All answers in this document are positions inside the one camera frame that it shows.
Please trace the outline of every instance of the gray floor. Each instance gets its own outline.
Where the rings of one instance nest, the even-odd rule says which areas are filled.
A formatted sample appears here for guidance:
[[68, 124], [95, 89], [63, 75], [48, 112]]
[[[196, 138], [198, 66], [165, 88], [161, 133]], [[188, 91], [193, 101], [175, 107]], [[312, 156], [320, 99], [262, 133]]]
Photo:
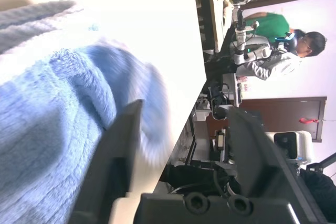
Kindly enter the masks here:
[[[209, 141], [206, 122], [194, 122], [196, 150], [193, 156], [194, 160], [207, 160], [209, 158]], [[177, 166], [184, 165], [185, 159], [190, 150], [193, 136], [190, 130], [190, 124], [187, 121], [180, 137], [178, 138], [174, 150], [169, 158], [168, 163]], [[172, 190], [168, 183], [158, 182], [154, 193], [167, 194]]]

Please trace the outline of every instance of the red object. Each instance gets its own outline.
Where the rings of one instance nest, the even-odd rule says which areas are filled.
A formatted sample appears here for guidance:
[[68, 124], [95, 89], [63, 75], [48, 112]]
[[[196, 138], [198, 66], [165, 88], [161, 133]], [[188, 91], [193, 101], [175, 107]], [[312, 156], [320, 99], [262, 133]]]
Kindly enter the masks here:
[[317, 120], [317, 119], [306, 119], [306, 118], [301, 118], [300, 120], [299, 120], [299, 122], [300, 123], [303, 123], [303, 124], [308, 124], [308, 123], [318, 123], [319, 122], [319, 120]]

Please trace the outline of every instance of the person's arm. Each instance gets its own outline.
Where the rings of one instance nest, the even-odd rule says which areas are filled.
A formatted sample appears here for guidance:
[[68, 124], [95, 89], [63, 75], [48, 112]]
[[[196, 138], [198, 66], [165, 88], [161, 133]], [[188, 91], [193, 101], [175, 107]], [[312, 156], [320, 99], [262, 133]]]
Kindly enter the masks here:
[[266, 16], [267, 16], [267, 13], [260, 12], [260, 13], [254, 13], [252, 15], [249, 15], [244, 19], [247, 20], [247, 19], [254, 19], [254, 18], [263, 18], [263, 17], [266, 17]]
[[253, 76], [266, 81], [270, 77], [276, 78], [291, 73], [297, 65], [292, 60], [287, 59], [281, 60], [269, 68], [258, 66], [255, 61], [245, 63], [243, 66], [251, 72]]

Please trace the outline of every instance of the white table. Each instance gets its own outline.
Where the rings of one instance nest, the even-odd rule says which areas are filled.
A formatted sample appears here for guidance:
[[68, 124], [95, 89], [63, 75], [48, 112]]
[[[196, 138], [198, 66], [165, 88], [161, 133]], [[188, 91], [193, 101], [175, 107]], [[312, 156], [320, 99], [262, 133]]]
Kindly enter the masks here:
[[[96, 6], [101, 20], [109, 24], [106, 32], [118, 35], [138, 58], [152, 63], [161, 73], [170, 105], [172, 138], [167, 151], [171, 153], [206, 81], [195, 0], [76, 1]], [[113, 223], [132, 223], [141, 193], [154, 190], [167, 161], [153, 168], [139, 153], [136, 158], [132, 193], [115, 204]]]

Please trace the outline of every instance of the glasses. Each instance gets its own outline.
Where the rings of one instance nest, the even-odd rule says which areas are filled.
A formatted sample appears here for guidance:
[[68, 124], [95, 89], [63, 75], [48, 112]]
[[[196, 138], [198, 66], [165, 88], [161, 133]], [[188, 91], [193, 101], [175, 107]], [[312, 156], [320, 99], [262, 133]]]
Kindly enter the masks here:
[[306, 38], [306, 37], [303, 37], [303, 38], [302, 38], [302, 41], [303, 41], [303, 43], [306, 44], [306, 46], [308, 47], [308, 49], [310, 49], [309, 43], [308, 43], [308, 41], [307, 41], [307, 38]]

